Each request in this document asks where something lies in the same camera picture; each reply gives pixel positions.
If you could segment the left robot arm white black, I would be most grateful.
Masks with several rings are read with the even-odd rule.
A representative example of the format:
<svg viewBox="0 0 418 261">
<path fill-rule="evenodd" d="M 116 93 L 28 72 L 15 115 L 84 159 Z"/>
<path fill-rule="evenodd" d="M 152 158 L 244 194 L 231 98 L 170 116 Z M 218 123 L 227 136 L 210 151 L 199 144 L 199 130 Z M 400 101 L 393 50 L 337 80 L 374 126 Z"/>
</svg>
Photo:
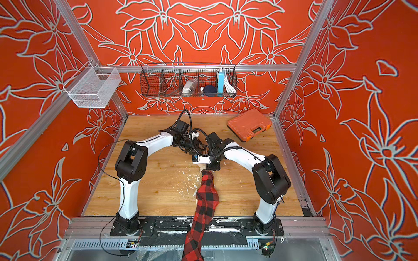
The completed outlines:
<svg viewBox="0 0 418 261">
<path fill-rule="evenodd" d="M 192 118 L 184 109 L 177 120 L 159 134 L 142 140 L 125 141 L 115 163 L 118 179 L 121 181 L 120 206 L 115 216 L 117 223 L 133 229 L 136 226 L 139 210 L 137 206 L 138 187 L 145 175 L 148 157 L 167 147 L 178 147 L 184 153 L 193 152 L 193 141 L 190 140 Z"/>
</svg>

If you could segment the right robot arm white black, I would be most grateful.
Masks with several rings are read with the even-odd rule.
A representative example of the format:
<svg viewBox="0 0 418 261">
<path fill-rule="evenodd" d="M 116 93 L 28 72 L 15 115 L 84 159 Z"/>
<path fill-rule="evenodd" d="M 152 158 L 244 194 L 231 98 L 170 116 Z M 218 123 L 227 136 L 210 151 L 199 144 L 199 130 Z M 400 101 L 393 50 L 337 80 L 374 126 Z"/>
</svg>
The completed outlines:
<svg viewBox="0 0 418 261">
<path fill-rule="evenodd" d="M 204 164 L 206 169 L 218 171 L 221 161 L 237 163 L 253 174 L 256 191 L 260 197 L 259 206 L 254 214 L 254 229 L 261 235 L 273 229 L 275 212 L 279 201 L 291 187 L 291 181 L 279 158 L 251 152 L 232 139 L 221 139 L 215 132 L 206 134 L 200 128 L 194 128 L 189 134 L 195 164 Z"/>
</svg>

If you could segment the red black plaid sleeve forearm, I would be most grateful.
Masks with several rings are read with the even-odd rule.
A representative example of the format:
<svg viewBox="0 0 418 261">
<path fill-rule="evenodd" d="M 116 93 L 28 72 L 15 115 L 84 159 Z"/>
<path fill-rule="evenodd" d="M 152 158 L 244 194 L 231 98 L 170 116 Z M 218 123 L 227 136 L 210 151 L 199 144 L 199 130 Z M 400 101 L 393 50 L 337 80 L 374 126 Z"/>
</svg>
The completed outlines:
<svg viewBox="0 0 418 261">
<path fill-rule="evenodd" d="M 219 195 L 214 187 L 214 174 L 210 170 L 201 172 L 201 186 L 197 190 L 197 207 L 191 227 L 186 234 L 182 261 L 203 261 L 201 241 L 209 228 L 219 204 Z"/>
</svg>

